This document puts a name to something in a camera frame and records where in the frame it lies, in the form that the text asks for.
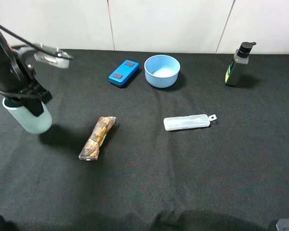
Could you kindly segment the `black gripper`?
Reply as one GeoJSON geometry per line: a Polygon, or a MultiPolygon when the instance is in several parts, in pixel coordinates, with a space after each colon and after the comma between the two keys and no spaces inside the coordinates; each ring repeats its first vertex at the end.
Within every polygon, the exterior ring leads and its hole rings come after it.
{"type": "Polygon", "coordinates": [[[52,95],[35,79],[35,69],[26,64],[26,57],[36,52],[29,46],[16,50],[0,45],[0,94],[38,117],[44,112],[41,103],[46,104],[52,95]]]}

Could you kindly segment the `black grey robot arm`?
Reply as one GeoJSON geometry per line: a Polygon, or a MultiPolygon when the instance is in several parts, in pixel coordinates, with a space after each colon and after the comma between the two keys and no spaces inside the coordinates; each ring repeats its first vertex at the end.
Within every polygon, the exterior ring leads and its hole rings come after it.
{"type": "Polygon", "coordinates": [[[25,58],[11,48],[0,32],[0,94],[38,117],[44,112],[42,104],[49,102],[52,95],[35,75],[35,69],[26,64],[25,58]]]}

